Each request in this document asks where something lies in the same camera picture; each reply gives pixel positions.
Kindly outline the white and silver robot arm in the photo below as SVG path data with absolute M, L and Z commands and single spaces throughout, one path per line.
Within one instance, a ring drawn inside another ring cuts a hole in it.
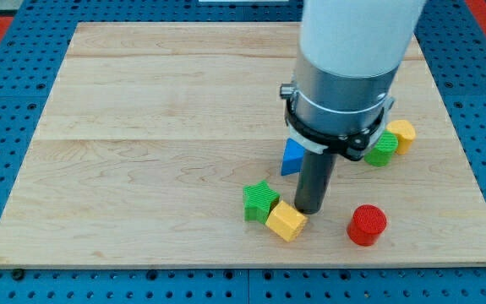
M 380 115 L 425 0 L 306 0 L 294 80 L 295 114 L 333 135 Z

